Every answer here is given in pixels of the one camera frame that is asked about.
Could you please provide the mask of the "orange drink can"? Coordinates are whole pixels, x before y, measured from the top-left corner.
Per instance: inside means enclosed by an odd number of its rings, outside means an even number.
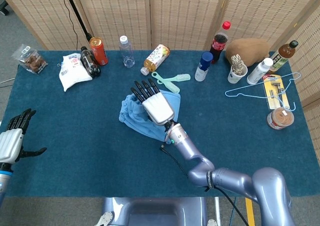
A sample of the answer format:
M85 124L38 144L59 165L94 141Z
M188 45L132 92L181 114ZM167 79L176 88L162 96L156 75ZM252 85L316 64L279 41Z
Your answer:
M106 55L102 39L100 37L92 37L89 44L92 49L93 56L98 64L101 66L107 65L109 60Z

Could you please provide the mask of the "dark blue table mat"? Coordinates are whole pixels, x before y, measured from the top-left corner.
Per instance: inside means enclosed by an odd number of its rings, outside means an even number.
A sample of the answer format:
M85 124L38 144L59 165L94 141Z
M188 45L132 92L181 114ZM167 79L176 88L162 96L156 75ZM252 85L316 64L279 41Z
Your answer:
M0 126L26 109L36 110L23 139L26 151L46 147L40 156L13 166L8 196L17 197L201 197L215 195L194 186L184 175L195 161L185 161L172 145L161 143L119 121L121 103L148 51L134 52L126 68L119 51L107 52L101 75L64 92L58 64L67 51L43 51L47 66L40 74L19 67ZM180 82L178 121L198 150L216 168L247 175L272 167L285 177L294 197L320 194L320 166L295 83L287 90L294 122L275 130L267 125L265 99L226 97L225 91L247 86L227 80L224 56L209 67L204 81Z

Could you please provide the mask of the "razor on yellow card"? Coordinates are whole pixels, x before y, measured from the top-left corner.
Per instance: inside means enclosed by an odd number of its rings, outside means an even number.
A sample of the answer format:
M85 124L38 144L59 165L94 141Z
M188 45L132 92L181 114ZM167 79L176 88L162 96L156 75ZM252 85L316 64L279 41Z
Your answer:
M279 75L266 74L262 77L267 104L270 110L279 107L290 109L283 81Z

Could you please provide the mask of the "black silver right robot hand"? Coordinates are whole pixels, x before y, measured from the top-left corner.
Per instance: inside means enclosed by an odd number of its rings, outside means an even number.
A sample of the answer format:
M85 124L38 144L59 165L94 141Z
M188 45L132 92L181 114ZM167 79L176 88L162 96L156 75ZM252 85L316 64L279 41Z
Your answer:
M152 79L141 82L135 80L134 84L135 86L130 88L131 92L156 125L168 127L169 123L174 122L174 109Z

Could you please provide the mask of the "white paper cup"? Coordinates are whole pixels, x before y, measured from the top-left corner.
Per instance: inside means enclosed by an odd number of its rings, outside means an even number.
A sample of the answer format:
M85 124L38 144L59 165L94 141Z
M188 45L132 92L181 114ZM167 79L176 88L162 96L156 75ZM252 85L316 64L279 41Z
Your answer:
M248 73L248 68L246 66L236 67L232 65L227 77L227 80L231 84L236 84Z

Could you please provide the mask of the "small dark cola bottle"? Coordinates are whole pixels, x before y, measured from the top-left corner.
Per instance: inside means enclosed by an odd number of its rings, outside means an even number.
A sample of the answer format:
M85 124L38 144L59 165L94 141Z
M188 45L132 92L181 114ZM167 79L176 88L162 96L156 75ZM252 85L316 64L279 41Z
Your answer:
M92 52L87 49L87 47L82 46L80 48L80 60L85 67L87 73L92 77L99 77L101 74L101 69L98 63L96 62L96 59L94 58Z

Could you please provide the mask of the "bamboo folding screen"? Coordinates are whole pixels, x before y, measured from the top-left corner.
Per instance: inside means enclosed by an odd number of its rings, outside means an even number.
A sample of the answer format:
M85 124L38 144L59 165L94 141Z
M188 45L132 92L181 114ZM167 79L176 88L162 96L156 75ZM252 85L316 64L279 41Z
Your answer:
M74 50L88 41L69 0L6 0L46 50ZM304 107L320 104L320 0L73 0L87 31L107 50L127 34L136 49L159 43L171 49L204 50L223 21L230 40L262 38L276 50L290 40L291 60L301 70L296 86Z

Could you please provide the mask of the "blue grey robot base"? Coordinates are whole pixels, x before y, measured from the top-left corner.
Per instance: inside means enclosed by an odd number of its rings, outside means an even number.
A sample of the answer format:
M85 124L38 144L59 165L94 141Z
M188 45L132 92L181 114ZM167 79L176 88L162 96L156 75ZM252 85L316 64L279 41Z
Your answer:
M204 197L106 197L94 226L221 226Z

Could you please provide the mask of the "white powder bag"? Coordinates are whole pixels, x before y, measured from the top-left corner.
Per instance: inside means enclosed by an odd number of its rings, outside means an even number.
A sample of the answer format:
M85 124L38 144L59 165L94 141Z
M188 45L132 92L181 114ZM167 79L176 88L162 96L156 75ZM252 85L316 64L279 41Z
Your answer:
M91 81L93 78L88 74L86 68L83 66L83 63L81 62L81 54L72 53L63 56L59 79L63 86L63 91L66 92L74 84Z

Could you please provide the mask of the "green scrub brush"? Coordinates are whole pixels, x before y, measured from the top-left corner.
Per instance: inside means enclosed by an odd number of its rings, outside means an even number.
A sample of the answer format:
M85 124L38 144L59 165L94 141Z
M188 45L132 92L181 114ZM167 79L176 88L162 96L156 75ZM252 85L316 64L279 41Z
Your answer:
M180 92L180 88L177 87L174 83L170 80L162 78L156 71L151 73L151 76L161 82L168 90L172 93L178 94Z
M162 78L159 74L156 76L157 82L159 84L170 83L170 82L184 82L189 81L191 76L189 74L178 74L171 78Z

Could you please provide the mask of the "black stand pole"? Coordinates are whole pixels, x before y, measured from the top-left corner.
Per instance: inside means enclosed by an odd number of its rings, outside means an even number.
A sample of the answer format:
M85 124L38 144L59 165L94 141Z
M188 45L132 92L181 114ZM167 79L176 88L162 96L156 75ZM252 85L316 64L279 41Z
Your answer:
M76 6L74 0L69 0L69 2L70 2L70 5L71 5L76 17L77 17L77 20L78 20L78 22L79 22L79 24L80 24L80 26L81 26L84 34L85 34L85 37L86 37L87 41L89 42L90 39L92 38L92 35L87 31L86 26L85 26L85 24L84 24L84 22L83 22L83 20L81 18L81 15L80 15L80 13L79 13L79 11L77 9L77 6Z

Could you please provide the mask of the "light blue fleece pants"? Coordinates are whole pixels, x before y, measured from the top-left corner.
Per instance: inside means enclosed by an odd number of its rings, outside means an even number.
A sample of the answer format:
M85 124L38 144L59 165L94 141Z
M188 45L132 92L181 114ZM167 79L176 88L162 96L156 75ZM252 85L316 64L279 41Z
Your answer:
M173 120L177 121L181 105L181 95L165 90L160 90L160 92L167 99L174 111ZM142 106L142 103L133 93L127 95L125 100L121 102L119 121L144 136L159 141L165 139L165 127L156 125L149 119L149 115Z

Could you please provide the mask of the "white bottle with blue cap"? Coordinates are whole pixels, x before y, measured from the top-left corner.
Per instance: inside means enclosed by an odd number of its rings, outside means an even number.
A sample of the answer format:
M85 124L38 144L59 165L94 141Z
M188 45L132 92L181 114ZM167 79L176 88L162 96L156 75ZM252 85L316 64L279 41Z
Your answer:
M194 79L198 82L202 82L205 80L209 67L211 66L211 62L213 60L213 54L210 51L205 51L201 55L201 59L197 66Z

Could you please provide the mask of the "yellow tea bottle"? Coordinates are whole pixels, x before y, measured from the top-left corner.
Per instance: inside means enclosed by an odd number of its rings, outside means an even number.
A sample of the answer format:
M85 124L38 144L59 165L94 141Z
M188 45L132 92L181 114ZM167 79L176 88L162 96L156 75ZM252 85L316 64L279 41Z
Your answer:
M163 44L159 44L145 59L145 61L143 62L143 67L140 69L140 72L144 76L147 76L149 73L155 72L157 68L169 56L169 54L170 49Z

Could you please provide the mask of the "clear bag of brown cookies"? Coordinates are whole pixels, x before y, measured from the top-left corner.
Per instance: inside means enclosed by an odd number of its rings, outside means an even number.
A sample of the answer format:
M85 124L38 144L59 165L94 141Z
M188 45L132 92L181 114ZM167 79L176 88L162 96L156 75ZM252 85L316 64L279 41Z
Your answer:
M33 74L39 74L48 65L36 49L26 44L21 44L19 48L13 52L11 57Z

